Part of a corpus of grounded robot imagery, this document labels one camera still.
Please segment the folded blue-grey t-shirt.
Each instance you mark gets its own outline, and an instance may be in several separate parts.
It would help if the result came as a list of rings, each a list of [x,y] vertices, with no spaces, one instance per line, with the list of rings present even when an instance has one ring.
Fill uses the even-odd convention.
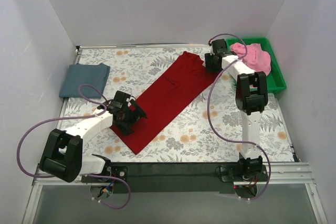
[[[100,99],[106,86],[110,66],[103,63],[98,65],[70,65],[66,78],[59,91],[60,98],[80,98],[78,88],[83,84],[88,84],[96,88],[99,92],[88,86],[82,87],[81,93],[90,99]]]

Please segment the aluminium frame rail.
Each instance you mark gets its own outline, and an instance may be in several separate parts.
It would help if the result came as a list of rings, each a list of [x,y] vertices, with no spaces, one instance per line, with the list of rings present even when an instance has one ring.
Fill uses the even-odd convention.
[[[33,182],[24,223],[327,223],[306,163],[274,163],[253,182],[234,182],[234,193],[133,193],[118,178],[68,183],[39,176]]]

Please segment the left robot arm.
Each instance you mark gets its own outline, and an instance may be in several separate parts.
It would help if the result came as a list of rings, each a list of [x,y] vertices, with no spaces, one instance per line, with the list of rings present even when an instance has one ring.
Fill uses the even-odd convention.
[[[111,161],[101,155],[83,155],[85,143],[111,126],[127,136],[134,132],[132,127],[142,118],[146,119],[147,115],[135,99],[117,91],[113,99],[100,104],[87,119],[65,130],[52,130],[39,168],[66,182],[89,174],[93,174],[100,182],[106,182],[112,175]]]

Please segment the green plastic bin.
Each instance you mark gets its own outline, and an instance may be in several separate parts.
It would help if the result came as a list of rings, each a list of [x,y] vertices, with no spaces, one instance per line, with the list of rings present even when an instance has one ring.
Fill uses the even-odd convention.
[[[283,75],[281,73],[280,67],[278,65],[277,59],[273,52],[270,42],[265,37],[246,37],[243,38],[246,45],[250,44],[260,44],[263,51],[270,54],[271,59],[271,72],[267,76],[267,87],[269,93],[279,93],[287,88]]]

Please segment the red t-shirt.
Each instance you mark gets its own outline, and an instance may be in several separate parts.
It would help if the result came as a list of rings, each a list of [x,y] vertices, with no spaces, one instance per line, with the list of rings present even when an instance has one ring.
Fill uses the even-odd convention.
[[[183,52],[173,64],[151,84],[136,103],[146,113],[132,127],[133,133],[123,135],[116,126],[111,129],[134,153],[140,153],[199,94],[211,85],[216,74],[203,66],[200,56]]]

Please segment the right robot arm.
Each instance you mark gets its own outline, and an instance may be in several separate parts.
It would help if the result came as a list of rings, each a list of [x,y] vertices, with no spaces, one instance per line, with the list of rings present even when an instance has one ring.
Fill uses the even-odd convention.
[[[238,161],[221,166],[215,172],[224,182],[242,179],[256,180],[262,174],[260,149],[260,119],[268,103],[267,80],[264,72],[257,72],[243,63],[243,58],[229,51],[225,39],[210,39],[211,51],[205,54],[208,71],[222,74],[227,71],[236,80],[236,106],[241,112],[242,140],[227,140],[240,144]]]

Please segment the pink t-shirt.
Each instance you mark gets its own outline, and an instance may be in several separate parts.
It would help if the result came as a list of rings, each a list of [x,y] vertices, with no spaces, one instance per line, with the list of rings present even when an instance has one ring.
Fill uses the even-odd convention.
[[[242,57],[245,54],[243,44],[236,42],[230,46],[230,50]],[[263,71],[267,76],[271,72],[270,54],[264,51],[261,44],[253,43],[247,45],[247,55],[242,59],[243,63],[256,72]]]

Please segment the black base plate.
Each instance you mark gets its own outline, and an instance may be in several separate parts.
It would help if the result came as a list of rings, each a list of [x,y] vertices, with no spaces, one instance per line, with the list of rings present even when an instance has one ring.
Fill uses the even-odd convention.
[[[242,182],[237,163],[113,163],[112,171],[133,193],[219,192],[234,193]]]

